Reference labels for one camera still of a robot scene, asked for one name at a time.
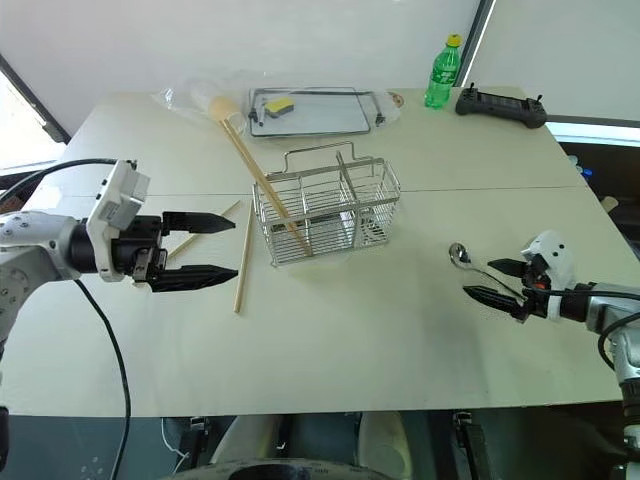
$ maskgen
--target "yellow sponge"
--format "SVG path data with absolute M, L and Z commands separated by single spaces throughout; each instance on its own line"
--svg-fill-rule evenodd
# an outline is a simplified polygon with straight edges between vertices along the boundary
M 265 103 L 264 111 L 271 118 L 278 118 L 285 113 L 293 111 L 293 100 L 289 97 L 281 97 Z

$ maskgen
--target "green plastic bottle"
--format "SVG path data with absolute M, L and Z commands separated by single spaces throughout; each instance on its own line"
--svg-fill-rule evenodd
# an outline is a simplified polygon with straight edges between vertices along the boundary
M 458 47 L 461 40 L 460 35 L 449 35 L 446 47 L 433 62 L 429 88 L 424 94 L 425 107 L 438 109 L 444 107 L 449 101 L 451 87 L 460 69 Z

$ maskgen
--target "bottle label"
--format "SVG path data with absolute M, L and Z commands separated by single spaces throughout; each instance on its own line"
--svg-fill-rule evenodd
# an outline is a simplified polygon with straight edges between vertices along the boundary
M 453 85 L 454 80 L 456 79 L 456 72 L 451 72 L 448 70 L 440 70 L 439 68 L 434 68 L 431 73 L 431 80 L 436 83 L 450 84 Z

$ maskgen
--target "wooden stick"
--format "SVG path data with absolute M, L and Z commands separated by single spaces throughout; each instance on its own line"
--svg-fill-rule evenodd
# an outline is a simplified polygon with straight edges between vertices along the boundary
M 244 282 L 247 277 L 247 269 L 249 268 L 249 257 L 251 256 L 251 235 L 253 227 L 253 201 L 249 205 L 249 220 L 247 220 L 247 231 L 244 234 L 244 248 L 242 249 L 242 263 L 240 264 L 240 273 L 238 274 L 238 285 L 236 287 L 236 298 L 233 301 L 233 311 L 240 312 L 242 306 L 242 298 L 244 296 Z
M 288 218 L 289 212 L 287 208 L 280 200 L 278 193 L 273 189 L 269 181 L 265 178 L 264 173 L 258 167 L 258 164 L 253 159 L 251 152 L 247 149 L 246 145 L 236 132 L 231 122 L 229 122 L 229 117 L 237 113 L 238 109 L 235 104 L 225 97 L 216 97 L 214 98 L 209 105 L 209 115 L 211 118 L 216 120 L 225 131 L 231 143 L 233 143 L 234 147 L 240 154 L 240 158 L 244 161 L 245 166 L 251 173 L 251 176 L 255 179 L 255 181 L 260 185 L 262 191 L 264 192 L 267 200 L 273 206 L 273 209 L 281 218 Z M 311 248 L 306 240 L 300 235 L 300 231 L 297 229 L 294 223 L 287 224 L 287 230 L 296 238 L 302 249 L 304 250 L 306 255 L 311 255 Z
M 225 216 L 229 215 L 229 213 L 231 213 L 238 205 L 240 205 L 240 203 L 241 203 L 240 200 L 238 200 L 236 203 L 234 203 L 229 208 L 227 208 L 224 212 L 222 212 L 220 214 L 220 216 L 221 217 L 225 217 Z M 167 255 L 167 260 L 170 259 L 170 258 L 175 257 L 182 250 L 184 250 L 189 245 L 191 245 L 196 238 L 200 237 L 200 235 L 204 235 L 204 234 L 202 234 L 202 233 L 192 233 L 191 235 L 189 235 L 186 240 L 184 240 L 180 245 L 178 245 L 176 248 L 174 248 L 173 250 L 171 250 L 169 252 L 169 254 Z

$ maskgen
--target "white wall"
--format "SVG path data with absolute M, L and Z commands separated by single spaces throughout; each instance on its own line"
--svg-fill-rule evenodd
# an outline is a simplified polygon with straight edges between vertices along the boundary
M 0 0 L 0 52 L 73 133 L 104 95 L 214 69 L 424 87 L 478 0 Z
M 640 120 L 640 1 L 496 0 L 472 81 L 541 93 L 551 114 Z

